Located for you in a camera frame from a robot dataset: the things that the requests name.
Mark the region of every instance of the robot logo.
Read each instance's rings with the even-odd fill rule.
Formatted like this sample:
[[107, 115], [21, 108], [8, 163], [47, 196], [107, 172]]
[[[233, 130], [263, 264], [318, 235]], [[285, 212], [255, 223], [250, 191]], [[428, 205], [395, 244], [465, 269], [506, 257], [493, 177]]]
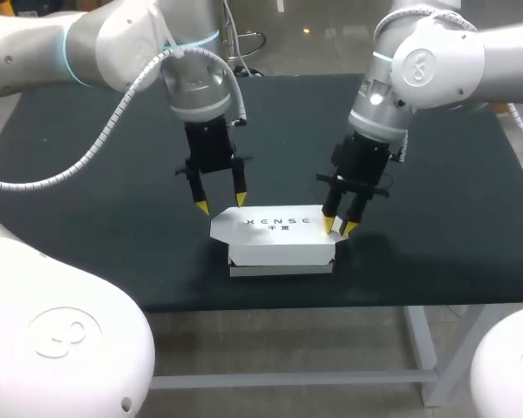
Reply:
[[36, 353], [47, 359], [86, 350], [102, 335], [97, 321], [75, 307], [47, 309], [31, 321], [29, 331]]
[[428, 50], [411, 52], [404, 61], [404, 80], [413, 86], [427, 84], [434, 78], [436, 72], [436, 58]]

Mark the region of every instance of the table leg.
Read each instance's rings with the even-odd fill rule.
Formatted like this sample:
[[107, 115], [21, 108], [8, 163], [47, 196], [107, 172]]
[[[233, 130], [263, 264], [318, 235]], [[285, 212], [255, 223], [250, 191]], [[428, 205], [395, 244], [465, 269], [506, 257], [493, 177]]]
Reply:
[[439, 407], [447, 403], [448, 396], [470, 366], [480, 341], [502, 314], [500, 305], [470, 305], [467, 308], [450, 344], [438, 358], [438, 379], [422, 387], [426, 407]]
[[433, 370], [438, 359], [424, 307], [404, 307], [403, 312], [417, 367], [420, 370]]

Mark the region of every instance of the xense logo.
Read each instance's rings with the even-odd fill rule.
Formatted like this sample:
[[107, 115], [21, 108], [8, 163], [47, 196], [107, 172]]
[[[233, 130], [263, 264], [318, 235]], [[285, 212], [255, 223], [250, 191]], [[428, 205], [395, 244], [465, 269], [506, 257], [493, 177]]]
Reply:
[[[255, 225], [256, 220], [255, 219], [247, 219], [246, 225]], [[262, 219], [260, 220], [260, 223], [262, 225], [278, 225], [278, 224], [284, 224], [284, 225], [292, 225], [297, 223], [303, 223], [303, 224], [309, 224], [310, 218], [304, 218], [304, 219]]]

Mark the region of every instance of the cable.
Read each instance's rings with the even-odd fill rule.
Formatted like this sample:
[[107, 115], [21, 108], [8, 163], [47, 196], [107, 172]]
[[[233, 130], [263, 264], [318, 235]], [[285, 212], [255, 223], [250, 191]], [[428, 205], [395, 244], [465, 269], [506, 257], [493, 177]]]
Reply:
[[239, 40], [238, 40], [238, 31], [236, 30], [236, 25], [234, 24], [233, 13], [230, 11], [230, 7], [228, 7], [228, 1], [223, 0], [223, 3], [225, 4], [225, 10], [228, 13], [228, 18], [230, 19], [230, 24], [233, 27], [233, 38], [234, 38], [234, 44], [236, 45], [236, 55], [238, 55], [238, 58], [241, 60], [242, 66], [244, 67], [244, 70], [246, 70], [246, 72], [248, 73], [248, 76], [252, 77], [252, 73], [250, 72], [250, 69], [244, 62], [244, 58], [242, 57], [242, 54], [241, 54], [241, 46], [240, 46]]
[[[407, 17], [407, 16], [428, 16], [427, 18], [430, 19], [442, 19], [447, 22], [451, 22], [453, 24], [457, 24], [460, 26], [463, 30], [468, 30], [475, 32], [477, 31], [477, 27], [467, 20], [465, 20], [461, 15], [458, 13], [451, 11], [451, 10], [438, 10], [434, 9], [432, 7], [428, 6], [419, 6], [417, 8], [403, 8], [396, 10], [386, 17], [384, 17], [379, 24], [377, 24], [376, 29], [374, 30], [374, 40], [376, 40], [379, 35], [384, 30], [385, 26], [390, 24], [391, 22], [398, 20], [401, 17]], [[517, 107], [514, 103], [508, 103], [507, 107], [509, 108], [510, 114], [512, 115], [513, 120], [515, 121], [515, 124], [520, 128], [521, 133], [523, 134], [523, 117], [521, 117], [519, 111], [517, 110]]]
[[507, 107], [509, 108], [509, 112], [512, 114], [512, 118], [517, 124], [518, 128], [520, 128], [521, 133], [523, 134], [523, 117], [521, 117], [520, 113], [517, 110], [517, 107], [515, 107], [515, 104], [508, 103]]
[[390, 180], [390, 183], [388, 185], [383, 185], [382, 188], [385, 190], [390, 189], [393, 185], [395, 185], [395, 177], [393, 177], [388, 172], [382, 173], [382, 176], [387, 177]]
[[[203, 55], [204, 57], [207, 57], [214, 61], [216, 64], [220, 65], [223, 69], [223, 71], [227, 74], [228, 79], [230, 80], [230, 84], [233, 88], [234, 94], [236, 96], [236, 103], [238, 107], [238, 113], [239, 113], [239, 120], [235, 121], [233, 125], [244, 125], [247, 121], [247, 115], [246, 115], [246, 107], [244, 105], [244, 99], [242, 97], [240, 86], [238, 85], [238, 81], [236, 80], [236, 77], [234, 76], [233, 71], [228, 66], [228, 64], [218, 57], [217, 55], [213, 54], [213, 52], [204, 50], [203, 48], [199, 48], [196, 46], [183, 46], [180, 47], [180, 51], [183, 54], [198, 54]], [[159, 55], [154, 57], [149, 64], [146, 66], [146, 68], [143, 69], [143, 71], [138, 75], [138, 77], [135, 79], [135, 81], [132, 83], [132, 85], [128, 88], [127, 92], [125, 93], [124, 97], [122, 97], [122, 100], [120, 100], [120, 103], [118, 106], [116, 106], [116, 109], [114, 109], [114, 112], [112, 113], [111, 117], [109, 118], [108, 122], [106, 123], [105, 127], [103, 128], [103, 131], [98, 135], [98, 138], [95, 140], [91, 148], [85, 153], [85, 155], [76, 162], [76, 164], [72, 165], [67, 170], [64, 170], [63, 172], [57, 174], [56, 176], [49, 177], [44, 180], [39, 181], [33, 181], [30, 183], [8, 183], [5, 181], [0, 181], [0, 190], [8, 190], [13, 192], [23, 192], [27, 190], [37, 190], [37, 189], [44, 189], [45, 187], [55, 185], [57, 183], [60, 183], [62, 181], [65, 181], [75, 175], [77, 172], [79, 172], [82, 168], [84, 168], [89, 161], [92, 160], [95, 155], [97, 155], [98, 150], [105, 144], [106, 140], [109, 138], [112, 129], [114, 129], [114, 126], [119, 121], [120, 117], [122, 116], [122, 113], [126, 110], [126, 107], [130, 104], [130, 102], [133, 99], [133, 96], [136, 94], [136, 90], [139, 87], [139, 85], [143, 82], [143, 80], [157, 67], [159, 64], [166, 60], [169, 57], [175, 56], [176, 52], [174, 49], [166, 50], [161, 52]]]

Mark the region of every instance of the white spiral cable wrap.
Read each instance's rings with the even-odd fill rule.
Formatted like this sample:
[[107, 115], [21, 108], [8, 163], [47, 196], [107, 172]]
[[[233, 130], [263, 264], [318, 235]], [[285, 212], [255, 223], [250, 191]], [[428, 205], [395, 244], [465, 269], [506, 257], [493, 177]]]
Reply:
[[[451, 22], [453, 24], [457, 24], [460, 26], [463, 30], [468, 31], [477, 31], [477, 27], [467, 20], [465, 20], [461, 15], [458, 13], [451, 11], [451, 10], [438, 10], [434, 9], [432, 7], [428, 6], [419, 6], [417, 8], [404, 8], [396, 10], [386, 17], [384, 17], [379, 24], [377, 24], [376, 29], [374, 30], [374, 40], [379, 37], [379, 35], [384, 30], [385, 26], [387, 24], [390, 24], [394, 20], [398, 20], [401, 17], [407, 17], [407, 16], [428, 16], [430, 19], [442, 19], [448, 22]], [[512, 115], [513, 120], [515, 121], [515, 124], [520, 128], [521, 133], [523, 134], [523, 117], [521, 117], [519, 111], [517, 110], [517, 107], [515, 107], [514, 103], [508, 103], [507, 107], [509, 108], [509, 111]]]
[[[238, 107], [238, 113], [239, 113], [239, 120], [244, 124], [247, 120], [246, 115], [246, 107], [244, 105], [244, 99], [242, 98], [242, 93], [240, 86], [238, 85], [238, 81], [236, 81], [236, 77], [233, 74], [233, 71], [230, 69], [228, 64], [218, 57], [217, 55], [213, 54], [213, 52], [204, 50], [203, 48], [198, 48], [195, 46], [183, 46], [180, 47], [180, 50], [184, 54], [200, 54], [205, 57], [208, 57], [209, 59], [215, 61], [219, 66], [222, 67], [224, 72], [227, 74], [228, 79], [230, 80], [232, 89], [235, 94], [236, 103]], [[63, 172], [57, 174], [56, 176], [49, 177], [44, 180], [39, 181], [33, 181], [30, 183], [8, 183], [5, 181], [0, 181], [0, 189], [1, 190], [7, 190], [12, 192], [24, 192], [28, 190], [37, 190], [37, 189], [44, 189], [45, 187], [49, 187], [51, 185], [55, 185], [57, 183], [60, 183], [64, 180], [69, 179], [73, 175], [75, 175], [77, 172], [79, 172], [82, 168], [84, 168], [89, 161], [92, 160], [93, 157], [97, 154], [98, 150], [100, 150], [101, 146], [103, 146], [106, 142], [106, 140], [109, 138], [109, 135], [112, 132], [112, 129], [116, 125], [116, 123], [119, 121], [120, 117], [122, 116], [122, 113], [126, 110], [126, 107], [130, 104], [132, 101], [133, 96], [136, 94], [136, 89], [141, 85], [143, 80], [158, 66], [161, 62], [166, 60], [167, 58], [176, 55], [175, 50], [166, 50], [161, 52], [159, 55], [157, 55], [155, 58], [153, 58], [149, 64], [144, 68], [144, 70], [138, 75], [138, 77], [135, 79], [135, 81], [132, 83], [132, 85], [128, 88], [127, 92], [125, 93], [124, 97], [122, 97], [122, 100], [120, 100], [120, 103], [118, 106], [116, 106], [116, 109], [114, 109], [114, 112], [112, 113], [111, 117], [108, 119], [108, 122], [106, 123], [105, 127], [103, 128], [103, 131], [98, 135], [98, 138], [95, 140], [91, 148], [85, 153], [85, 155], [79, 159], [79, 161], [72, 165], [67, 170], [64, 170]]]

